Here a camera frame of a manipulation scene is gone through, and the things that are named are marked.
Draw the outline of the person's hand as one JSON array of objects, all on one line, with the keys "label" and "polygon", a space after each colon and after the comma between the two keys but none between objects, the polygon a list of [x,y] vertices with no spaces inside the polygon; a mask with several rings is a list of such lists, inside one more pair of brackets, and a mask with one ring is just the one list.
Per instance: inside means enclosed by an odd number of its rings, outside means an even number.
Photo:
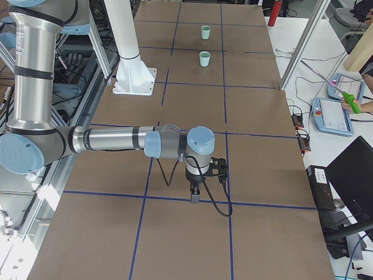
[{"label": "person's hand", "polygon": [[345,98],[343,98],[342,107],[351,113],[361,113],[361,105],[356,99],[346,100]]}]

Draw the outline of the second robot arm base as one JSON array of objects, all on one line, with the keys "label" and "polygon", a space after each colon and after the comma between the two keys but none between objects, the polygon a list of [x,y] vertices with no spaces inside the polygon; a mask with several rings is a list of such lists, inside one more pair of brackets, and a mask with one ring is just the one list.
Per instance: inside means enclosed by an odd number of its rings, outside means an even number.
[{"label": "second robot arm base", "polygon": [[67,10],[67,18],[63,20],[62,34],[87,35],[90,32],[90,1],[62,1]]}]

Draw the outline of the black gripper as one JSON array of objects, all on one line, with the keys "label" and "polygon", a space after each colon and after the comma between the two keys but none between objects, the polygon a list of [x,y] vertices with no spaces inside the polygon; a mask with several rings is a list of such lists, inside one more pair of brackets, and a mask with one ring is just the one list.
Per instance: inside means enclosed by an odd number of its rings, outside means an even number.
[{"label": "black gripper", "polygon": [[190,182],[191,188],[191,203],[197,204],[200,200],[200,185],[202,181],[205,180],[206,176],[195,175],[189,172],[188,170],[185,173],[186,179]]}]

